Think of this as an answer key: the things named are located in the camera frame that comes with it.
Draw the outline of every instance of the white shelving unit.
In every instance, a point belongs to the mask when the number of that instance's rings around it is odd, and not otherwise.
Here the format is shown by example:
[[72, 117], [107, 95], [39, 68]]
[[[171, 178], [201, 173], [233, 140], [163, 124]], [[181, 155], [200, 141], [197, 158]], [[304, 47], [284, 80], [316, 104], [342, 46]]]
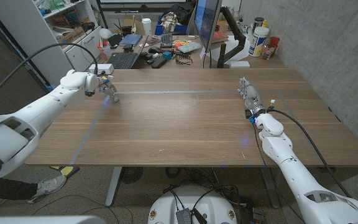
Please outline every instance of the white shelving unit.
[[[66, 13], [68, 9], [73, 8], [77, 10], [81, 22], [88, 17], [91, 22], [95, 23], [94, 30], [88, 30], [73, 43], [86, 47], [95, 58], [99, 57], [98, 43], [101, 26], [98, 25], [89, 0], [66, 3], [64, 7], [55, 9], [44, 16], [41, 15], [33, 0], [0, 0], [0, 21], [24, 52], [31, 55], [42, 47], [58, 43], [48, 24], [53, 25], [52, 16]], [[53, 47], [38, 54], [32, 61], [51, 85], [59, 85], [60, 79], [66, 75], [67, 71], [75, 69], [83, 72], [93, 63], [93, 59], [85, 50], [72, 45], [65, 48]]]

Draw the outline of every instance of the laptop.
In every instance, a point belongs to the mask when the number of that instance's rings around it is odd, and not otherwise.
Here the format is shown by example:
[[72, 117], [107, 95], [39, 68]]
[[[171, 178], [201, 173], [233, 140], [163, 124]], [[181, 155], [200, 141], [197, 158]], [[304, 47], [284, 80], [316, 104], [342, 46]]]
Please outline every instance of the laptop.
[[131, 69], [134, 66], [140, 53], [142, 53], [144, 45], [147, 42], [147, 38], [148, 36], [145, 38], [142, 47], [137, 53], [133, 53], [133, 52], [113, 53], [107, 63], [112, 64], [114, 69]]

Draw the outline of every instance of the monitor stand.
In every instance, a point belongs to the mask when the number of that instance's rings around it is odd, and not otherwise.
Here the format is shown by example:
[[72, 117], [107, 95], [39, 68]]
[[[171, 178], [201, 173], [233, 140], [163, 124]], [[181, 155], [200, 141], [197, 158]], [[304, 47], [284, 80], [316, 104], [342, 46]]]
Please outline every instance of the monitor stand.
[[223, 43], [221, 45], [221, 51], [219, 53], [218, 63], [212, 64], [211, 68], [229, 68], [229, 65], [225, 65], [230, 58], [238, 54], [242, 49], [244, 49], [244, 45], [246, 44], [246, 37], [241, 33], [239, 27], [234, 21], [233, 16], [231, 15], [228, 7], [221, 7], [220, 12], [223, 14], [227, 23], [229, 24], [230, 29], [233, 32], [234, 39], [239, 41], [239, 45], [234, 47], [231, 51], [225, 54], [226, 44]]

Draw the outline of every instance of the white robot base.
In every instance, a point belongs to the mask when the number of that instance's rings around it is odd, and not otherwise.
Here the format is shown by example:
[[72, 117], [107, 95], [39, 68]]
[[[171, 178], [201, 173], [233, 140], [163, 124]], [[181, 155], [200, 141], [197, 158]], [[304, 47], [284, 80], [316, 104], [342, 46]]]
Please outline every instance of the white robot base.
[[[178, 195], [178, 198], [183, 203], [185, 208], [193, 209], [196, 201], [209, 189], [197, 185], [187, 185], [177, 187], [173, 191]], [[177, 199], [179, 210], [183, 207]], [[237, 217], [234, 213], [233, 206], [221, 195], [215, 191], [205, 195], [196, 205], [196, 209], [202, 216], [205, 217], [208, 223], [237, 223]], [[175, 196], [171, 192], [163, 194], [152, 205], [149, 213], [148, 224], [169, 224], [178, 223], [177, 205]], [[193, 215], [192, 221], [198, 224], [198, 220]]]

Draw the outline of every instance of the computer monitor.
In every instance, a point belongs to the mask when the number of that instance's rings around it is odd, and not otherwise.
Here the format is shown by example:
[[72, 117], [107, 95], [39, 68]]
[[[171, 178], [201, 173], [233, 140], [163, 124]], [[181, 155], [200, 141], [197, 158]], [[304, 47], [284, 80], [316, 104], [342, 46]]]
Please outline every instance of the computer monitor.
[[221, 5], [222, 0], [198, 0], [195, 25], [205, 51], [211, 46]]

